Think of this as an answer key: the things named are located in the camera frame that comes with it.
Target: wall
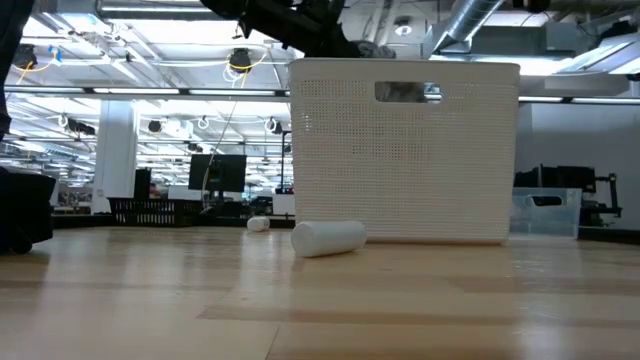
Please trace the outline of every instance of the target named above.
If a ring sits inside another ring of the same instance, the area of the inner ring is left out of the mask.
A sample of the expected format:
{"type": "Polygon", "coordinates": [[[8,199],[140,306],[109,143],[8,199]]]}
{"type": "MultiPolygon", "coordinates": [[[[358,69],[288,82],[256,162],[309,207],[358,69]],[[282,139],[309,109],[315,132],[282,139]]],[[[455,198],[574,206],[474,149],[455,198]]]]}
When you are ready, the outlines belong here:
{"type": "MultiPolygon", "coordinates": [[[[615,228],[640,229],[640,107],[535,104],[522,110],[518,126],[516,169],[590,166],[596,175],[618,174],[622,218],[615,228]]],[[[598,183],[595,199],[611,204],[608,185],[598,183]]]]}

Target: light fixture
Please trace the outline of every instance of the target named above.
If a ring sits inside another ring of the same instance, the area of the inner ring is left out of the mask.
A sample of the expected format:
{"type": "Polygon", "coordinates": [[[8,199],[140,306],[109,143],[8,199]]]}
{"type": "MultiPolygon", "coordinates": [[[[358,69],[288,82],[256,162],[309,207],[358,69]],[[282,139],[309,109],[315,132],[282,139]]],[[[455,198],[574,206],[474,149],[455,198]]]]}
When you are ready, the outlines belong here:
{"type": "Polygon", "coordinates": [[[574,98],[573,104],[640,105],[638,98],[574,98]]]}
{"type": "Polygon", "coordinates": [[[394,25],[396,26],[396,34],[402,37],[411,34],[411,31],[413,31],[413,29],[411,28],[410,23],[410,16],[399,16],[398,18],[396,18],[396,21],[394,22],[394,25]]]}
{"type": "Polygon", "coordinates": [[[398,34],[398,36],[405,37],[405,36],[411,34],[412,30],[413,29],[411,29],[411,26],[402,25],[402,26],[398,26],[398,28],[396,29],[396,34],[398,34]]]}
{"type": "Polygon", "coordinates": [[[167,7],[131,7],[131,6],[103,6],[101,8],[102,11],[135,11],[135,12],[211,12],[211,10],[207,8],[201,7],[176,7],[176,6],[167,6],[167,7]]]}
{"type": "Polygon", "coordinates": [[[84,90],[78,87],[63,87],[63,86],[5,86],[6,92],[17,93],[83,93],[84,90]]]}
{"type": "Polygon", "coordinates": [[[151,95],[177,95],[178,89],[144,89],[144,88],[94,88],[98,94],[151,94],[151,95]]]}
{"type": "Polygon", "coordinates": [[[207,89],[193,89],[189,90],[192,95],[222,95],[222,96],[274,96],[275,91],[260,91],[260,90],[207,90],[207,89]]]}
{"type": "Polygon", "coordinates": [[[549,103],[549,102],[560,102],[562,101],[562,98],[550,97],[550,96],[520,96],[518,100],[522,102],[549,103]]]}

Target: white cylinder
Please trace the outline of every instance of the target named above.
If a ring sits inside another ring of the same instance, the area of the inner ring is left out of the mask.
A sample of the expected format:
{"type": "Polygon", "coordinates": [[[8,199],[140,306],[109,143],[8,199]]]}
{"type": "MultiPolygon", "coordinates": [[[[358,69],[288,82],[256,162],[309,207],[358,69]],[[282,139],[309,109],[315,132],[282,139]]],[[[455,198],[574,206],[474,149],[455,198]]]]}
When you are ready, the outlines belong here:
{"type": "Polygon", "coordinates": [[[354,251],[366,241],[367,230],[358,221],[305,221],[291,232],[291,246],[300,257],[354,251]]]}
{"type": "Polygon", "coordinates": [[[254,216],[247,221],[247,229],[253,232],[269,230],[271,221],[264,216],[254,216]]]}

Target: white plastic basket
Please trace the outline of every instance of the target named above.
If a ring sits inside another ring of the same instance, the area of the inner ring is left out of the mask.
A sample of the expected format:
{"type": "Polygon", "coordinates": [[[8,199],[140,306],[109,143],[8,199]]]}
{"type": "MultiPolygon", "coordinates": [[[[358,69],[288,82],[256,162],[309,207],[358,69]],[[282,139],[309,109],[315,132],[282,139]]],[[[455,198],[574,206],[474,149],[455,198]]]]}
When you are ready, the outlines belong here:
{"type": "Polygon", "coordinates": [[[370,240],[507,239],[517,65],[304,59],[290,71],[296,221],[358,220],[370,240]],[[379,102],[381,81],[437,83],[442,101],[379,102]]]}

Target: ceiling light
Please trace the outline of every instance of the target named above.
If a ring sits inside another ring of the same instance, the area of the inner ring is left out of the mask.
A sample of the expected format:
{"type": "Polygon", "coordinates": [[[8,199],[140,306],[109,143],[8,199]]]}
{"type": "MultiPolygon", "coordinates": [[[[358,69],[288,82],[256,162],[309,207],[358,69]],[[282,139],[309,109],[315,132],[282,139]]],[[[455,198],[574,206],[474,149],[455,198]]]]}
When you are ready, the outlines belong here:
{"type": "Polygon", "coordinates": [[[211,12],[207,8],[201,7],[125,7],[125,6],[103,6],[102,11],[139,11],[139,12],[211,12]]]}
{"type": "Polygon", "coordinates": [[[574,98],[574,104],[599,104],[599,105],[638,105],[640,99],[634,98],[574,98]]]}
{"type": "Polygon", "coordinates": [[[84,90],[78,87],[44,87],[44,86],[5,86],[6,92],[24,93],[83,93],[84,90]]]}
{"type": "Polygon", "coordinates": [[[256,91],[256,90],[189,90],[193,95],[222,95],[222,96],[273,96],[274,91],[256,91]]]}
{"type": "Polygon", "coordinates": [[[178,89],[141,89],[141,88],[95,88],[93,89],[98,94],[150,94],[150,95],[164,95],[180,94],[178,89]]]}
{"type": "Polygon", "coordinates": [[[396,34],[398,34],[398,36],[407,36],[409,34],[411,34],[411,31],[413,29],[411,29],[411,26],[409,25],[402,25],[402,26],[398,26],[398,28],[396,29],[396,34]]]}
{"type": "Polygon", "coordinates": [[[45,149],[44,147],[38,145],[38,144],[34,144],[31,142],[27,142],[27,141],[14,141],[14,144],[18,145],[19,147],[23,148],[24,150],[27,151],[35,151],[35,152],[45,152],[47,151],[47,149],[45,149]]]}
{"type": "Polygon", "coordinates": [[[519,101],[522,102],[560,102],[562,101],[561,97],[549,97],[549,96],[520,96],[518,98],[519,101]]]}

